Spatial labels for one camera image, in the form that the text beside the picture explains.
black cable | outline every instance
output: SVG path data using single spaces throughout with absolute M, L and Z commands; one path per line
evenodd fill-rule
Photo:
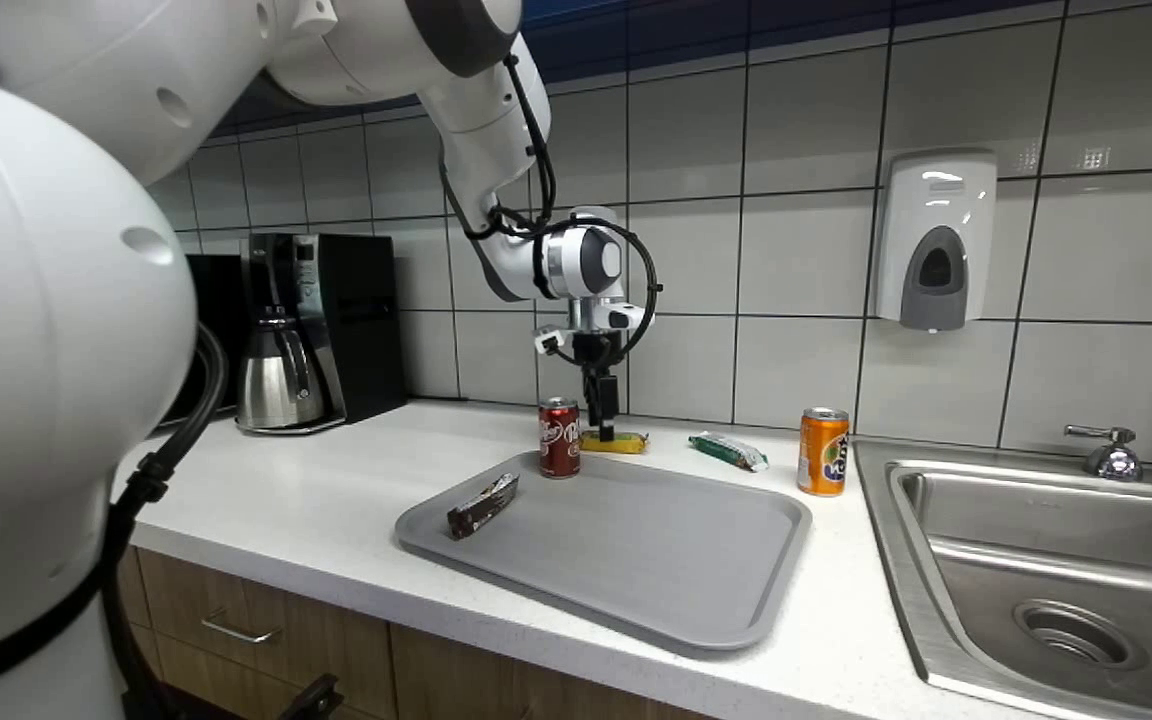
M 142 506 L 156 506 L 168 492 L 168 480 L 170 480 L 178 458 L 209 427 L 211 407 L 215 407 L 219 389 L 225 389 L 225 354 L 219 354 L 215 338 L 202 325 L 198 325 L 198 338 L 196 338 L 196 355 L 202 365 L 202 402 L 175 427 L 175 437 L 158 453 L 148 453 L 135 466 L 135 471 L 129 476 L 129 487 L 107 509 L 101 555 L 88 567 L 88 575 L 59 606 L 52 606 L 42 616 L 37 616 L 30 625 L 22 625 L 22 627 L 17 627 L 11 636 L 0 640 L 0 678 L 11 672 L 17 664 L 22 664 L 26 655 L 37 655 L 41 647 L 48 647 L 73 621 L 80 621 L 88 613 L 92 597 L 111 586 L 114 563 L 120 563 L 120 555 L 124 555 L 124 549 L 133 541 L 133 527 L 135 527 L 135 512 Z
M 531 283 L 534 283 L 534 293 L 546 297 L 546 301 L 551 301 L 551 289 L 546 289 L 546 277 L 544 277 L 544 242 L 557 236 L 557 232 L 562 232 L 562 227 L 607 227 L 607 232 L 617 232 L 617 236 L 644 260 L 644 274 L 649 274 L 644 319 L 638 319 L 638 328 L 629 338 L 629 345 L 617 354 L 612 365 L 620 365 L 620 362 L 649 338 L 649 325 L 654 319 L 654 297 L 661 297 L 654 260 L 650 260 L 649 245 L 644 245 L 636 232 L 629 232 L 629 227 L 620 227 L 620 225 L 612 225 L 612 219 L 568 218 L 568 219 L 551 225 L 551 209 L 557 209 L 558 183 L 557 183 L 557 167 L 551 167 L 551 158 L 546 158 L 546 141 L 544 141 L 539 124 L 534 124 L 534 113 L 531 113 L 531 101 L 527 101 L 527 93 L 525 93 L 525 82 L 520 82 L 515 64 L 520 64 L 515 55 L 502 55 L 502 73 L 507 73 L 507 84 L 513 84 L 513 93 L 515 93 L 515 101 L 520 101 L 520 113 L 525 113 L 525 124 L 527 124 L 527 141 L 531 141 L 527 154 L 534 158 L 539 218 L 527 219 L 525 212 L 494 205 L 494 209 L 486 212 L 486 227 L 477 232 L 477 227 L 469 227 L 462 209 L 454 205 L 454 194 L 448 189 L 448 171 L 438 175 L 438 180 L 444 180 L 444 195 L 452 195 L 452 209 L 454 209 L 454 218 L 460 218 L 460 232 L 462 232 L 469 242 L 479 245 L 479 242 L 486 242 L 486 236 L 494 236 L 494 232 L 513 232 L 513 236 L 531 242 Z
M 196 362 L 202 367 L 202 398 L 198 406 L 186 414 L 186 421 L 170 433 L 170 441 L 153 453 L 148 461 L 141 461 L 141 470 L 153 470 L 153 471 L 165 471 L 170 476 L 170 470 L 185 461 L 185 453 L 202 437 L 215 406 L 219 406 L 219 392 L 225 392 L 225 348 L 219 339 L 209 332 L 209 325 L 198 325 L 196 332 Z M 148 506 L 148 500 L 158 500 L 158 492 L 168 492 L 168 476 L 153 476 L 148 480 L 148 500 L 141 500 L 141 492 L 133 498 L 133 485 L 141 485 L 141 470 L 133 471 L 129 480 L 129 492 L 114 500 L 111 516 L 107 516 L 107 538 L 102 538 L 102 555 L 101 563 L 107 567 L 102 571 L 102 586 L 101 586 L 101 606 L 102 606 L 102 627 L 107 627 L 107 644 L 111 644 L 111 655 L 124 672 L 124 683 L 129 683 L 129 699 L 148 713 L 153 720 L 170 720 L 178 715 L 170 697 L 165 694 L 165 683 L 153 678 L 135 636 L 133 636 L 133 625 L 129 625 L 129 613 L 124 613 L 124 597 L 120 597 L 120 586 L 114 586 L 114 563 L 120 555 L 129 552 L 133 543 L 133 527 L 135 527 L 135 512 Z

coffee maker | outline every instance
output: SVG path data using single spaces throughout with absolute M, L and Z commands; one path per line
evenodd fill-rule
M 402 406 L 392 242 L 246 242 L 250 338 L 238 383 L 246 437 L 308 437 Z

sink drain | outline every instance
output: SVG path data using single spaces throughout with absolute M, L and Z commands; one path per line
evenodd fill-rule
M 1094 664 L 1094 668 L 1136 668 L 1136 644 L 1105 616 L 1059 606 L 1059 601 L 1032 601 L 1019 606 L 1019 627 L 1043 644 L 1047 653 Z

white countertop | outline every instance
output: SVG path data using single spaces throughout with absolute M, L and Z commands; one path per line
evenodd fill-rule
M 168 500 L 142 509 L 135 543 L 707 715 L 1024 715 L 921 683 L 855 476 L 845 498 L 817 500 L 790 485 L 790 437 L 722 427 L 770 458 L 749 476 L 691 453 L 694 427 L 629 427 L 650 433 L 636 466 L 756 485 L 812 509 L 801 567 L 759 647 L 687 659 L 396 549 L 398 512 L 534 448 L 534 418 L 520 407 L 406 406 L 295 441 L 250 441 L 215 421 Z

drawer handle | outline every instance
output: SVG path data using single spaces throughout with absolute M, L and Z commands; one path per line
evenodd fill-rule
M 215 625 L 209 616 L 198 625 L 202 625 L 202 631 L 215 631 L 215 636 L 228 636 L 228 640 L 238 640 L 238 644 L 250 644 L 250 647 L 271 644 L 280 636 L 280 631 L 238 631 L 238 627 Z

